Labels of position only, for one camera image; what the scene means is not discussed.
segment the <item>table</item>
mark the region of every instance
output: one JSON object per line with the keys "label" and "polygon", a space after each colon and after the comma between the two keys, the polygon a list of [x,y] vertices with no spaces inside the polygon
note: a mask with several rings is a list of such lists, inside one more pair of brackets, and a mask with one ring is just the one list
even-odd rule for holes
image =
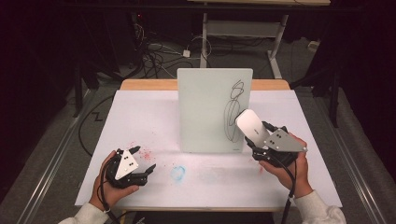
{"label": "table", "polygon": [[[330,0],[189,0],[209,3],[224,4],[253,4],[253,5],[283,5],[283,6],[328,6]],[[202,31],[202,53],[200,67],[206,68],[207,63],[207,36],[208,35],[236,35],[236,36],[256,36],[274,37],[275,43],[272,50],[267,51],[269,63],[274,74],[274,78],[282,78],[279,66],[276,62],[276,53],[282,40],[282,35],[286,28],[289,15],[283,15],[281,22],[251,22],[251,21],[210,21],[207,13],[204,13]]]}
{"label": "table", "polygon": [[[266,116],[269,122],[287,125],[291,132],[294,131],[308,143],[312,186],[326,203],[342,206],[294,91],[290,91],[288,83],[280,79],[253,80],[252,83],[250,108],[259,117]],[[276,177],[265,173],[251,158],[248,146],[244,146],[242,153],[234,154],[180,151],[176,89],[177,81],[173,79],[128,79],[122,83],[93,153],[76,205],[83,205],[89,200],[100,164],[112,149],[141,146],[140,153],[135,156],[140,164],[138,169],[145,170],[153,163],[157,167],[148,177],[145,187],[132,197],[119,201],[116,205],[119,209],[282,210],[288,191]]]}

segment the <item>whiteboard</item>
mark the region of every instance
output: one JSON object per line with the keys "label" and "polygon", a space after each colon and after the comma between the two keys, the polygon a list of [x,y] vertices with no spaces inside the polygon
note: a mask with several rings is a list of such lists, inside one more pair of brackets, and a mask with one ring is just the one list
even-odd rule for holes
{"label": "whiteboard", "polygon": [[177,69],[181,150],[242,151],[235,118],[248,108],[252,76],[251,68]]}
{"label": "whiteboard", "polygon": [[[326,204],[342,206],[294,91],[252,91],[259,118],[287,126],[308,144],[309,181]],[[141,146],[139,171],[157,167],[146,186],[116,205],[132,210],[275,211],[289,191],[266,173],[244,146],[241,153],[185,153],[179,144],[177,91],[118,91],[76,205],[92,195],[93,181],[111,150]]]}

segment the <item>drawing on whiteboard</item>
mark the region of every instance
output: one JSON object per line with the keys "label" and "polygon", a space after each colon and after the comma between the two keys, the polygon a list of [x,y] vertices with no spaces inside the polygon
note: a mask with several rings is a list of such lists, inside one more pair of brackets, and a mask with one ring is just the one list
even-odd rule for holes
{"label": "drawing on whiteboard", "polygon": [[180,182],[183,179],[184,174],[186,174],[186,168],[183,166],[176,166],[171,171],[171,177],[176,182]]}
{"label": "drawing on whiteboard", "polygon": [[241,133],[235,125],[235,118],[241,112],[241,105],[239,104],[238,98],[244,93],[244,82],[241,80],[237,81],[230,93],[231,100],[227,103],[224,109],[224,132],[228,140],[237,142]]}

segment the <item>wooden table edge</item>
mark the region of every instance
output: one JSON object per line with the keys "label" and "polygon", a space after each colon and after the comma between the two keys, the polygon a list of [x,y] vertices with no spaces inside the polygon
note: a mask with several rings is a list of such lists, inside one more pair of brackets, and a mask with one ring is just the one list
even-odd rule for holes
{"label": "wooden table edge", "polygon": [[[177,79],[125,79],[121,91],[177,91]],[[284,79],[253,79],[252,91],[288,91],[289,83]]]}

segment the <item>human hand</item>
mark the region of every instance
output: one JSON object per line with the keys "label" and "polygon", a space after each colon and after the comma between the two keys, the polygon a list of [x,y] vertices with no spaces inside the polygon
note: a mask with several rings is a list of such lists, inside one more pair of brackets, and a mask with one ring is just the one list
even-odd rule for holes
{"label": "human hand", "polygon": [[[116,155],[116,151],[112,151],[107,158],[102,162],[102,167],[99,172],[99,176],[96,177],[95,182],[93,184],[93,190],[92,190],[92,196],[90,199],[90,204],[93,206],[99,208],[102,211],[105,211],[105,208],[103,204],[101,203],[102,198],[100,196],[100,184],[101,184],[101,173],[105,167],[105,164],[114,156]],[[114,204],[116,204],[121,198],[126,197],[137,190],[139,190],[139,186],[137,185],[132,185],[128,188],[125,189],[116,189],[113,188],[107,181],[106,181],[106,176],[104,178],[104,193],[105,193],[105,199],[109,207],[112,207]]]}
{"label": "human hand", "polygon": [[[306,147],[306,142],[303,141],[301,138],[294,136],[293,134],[289,133],[292,137],[294,137],[300,144]],[[295,176],[296,184],[295,184],[295,191],[294,196],[296,198],[303,197],[313,190],[308,182],[308,161],[306,160],[306,152],[299,152],[297,160],[292,163],[288,169],[290,172]],[[275,166],[271,165],[267,161],[259,161],[259,164],[264,167],[264,169],[275,175],[279,182],[285,186],[287,189],[291,189],[292,182],[290,176],[283,168],[276,168]]]}

